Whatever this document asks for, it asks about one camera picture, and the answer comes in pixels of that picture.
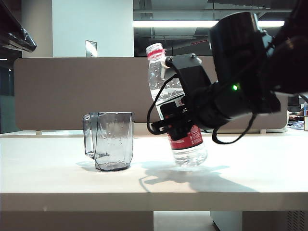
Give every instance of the desk partition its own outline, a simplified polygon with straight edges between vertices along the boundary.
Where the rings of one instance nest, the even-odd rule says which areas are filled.
[[[211,81],[216,72],[211,56],[201,56]],[[21,58],[14,64],[16,124],[22,130],[82,129],[89,111],[133,111],[135,122],[146,122],[152,98],[146,57]],[[279,97],[282,111],[258,116],[252,130],[283,128],[287,98]],[[223,131],[241,131],[250,116],[225,125]],[[157,112],[152,121],[158,120]]]

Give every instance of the water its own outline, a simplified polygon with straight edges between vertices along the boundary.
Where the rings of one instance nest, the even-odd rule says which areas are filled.
[[[160,89],[151,90],[153,101],[155,100],[159,90]],[[156,105],[164,103],[167,100],[170,100],[172,98],[177,98],[178,96],[184,96],[182,89],[178,89],[178,88],[168,88],[168,89],[165,89],[160,94],[160,96],[159,96],[159,98],[158,98],[158,100],[156,102]]]
[[[181,150],[172,150],[175,163],[182,167],[193,167],[202,164],[207,158],[207,149],[204,142]]]

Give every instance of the white table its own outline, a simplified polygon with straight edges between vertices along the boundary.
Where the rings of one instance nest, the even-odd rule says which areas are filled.
[[[1,210],[308,210],[308,132],[248,134],[231,145],[204,135],[208,159],[173,163],[165,137],[137,137],[127,170],[100,172],[80,133],[1,135]],[[237,135],[222,135],[225,141]]]

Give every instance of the white pillar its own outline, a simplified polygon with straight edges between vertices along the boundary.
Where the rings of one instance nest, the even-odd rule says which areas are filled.
[[[22,0],[21,25],[38,45],[32,53],[23,52],[23,57],[52,57],[51,0]]]
[[[85,57],[85,40],[99,57],[133,57],[133,0],[52,0],[53,56]]]

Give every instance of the fluorescent light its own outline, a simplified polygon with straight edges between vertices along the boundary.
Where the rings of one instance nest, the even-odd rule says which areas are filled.
[[[259,21],[259,27],[280,27],[284,25],[284,21]]]
[[[185,28],[185,27],[205,27],[211,28],[218,21],[134,21],[134,27],[160,27],[160,28]],[[280,27],[284,21],[259,21],[260,27]]]
[[[134,21],[134,27],[207,27],[214,26],[218,21]]]

